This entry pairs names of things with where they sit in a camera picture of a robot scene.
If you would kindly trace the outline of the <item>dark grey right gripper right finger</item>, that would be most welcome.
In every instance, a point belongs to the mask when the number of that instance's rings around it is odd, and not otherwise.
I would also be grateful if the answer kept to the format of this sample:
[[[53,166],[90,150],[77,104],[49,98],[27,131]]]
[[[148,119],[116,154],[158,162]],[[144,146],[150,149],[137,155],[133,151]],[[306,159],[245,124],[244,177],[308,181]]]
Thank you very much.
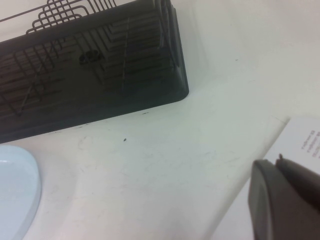
[[[276,167],[302,198],[320,197],[320,175],[279,156]]]

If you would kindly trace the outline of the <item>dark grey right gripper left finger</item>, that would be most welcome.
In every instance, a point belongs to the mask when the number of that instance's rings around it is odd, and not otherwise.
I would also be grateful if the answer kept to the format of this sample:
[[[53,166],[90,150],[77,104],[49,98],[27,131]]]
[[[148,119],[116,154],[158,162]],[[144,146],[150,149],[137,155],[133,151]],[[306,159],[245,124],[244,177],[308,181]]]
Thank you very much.
[[[318,240],[320,198],[302,198],[276,163],[256,160],[248,206],[256,240]]]

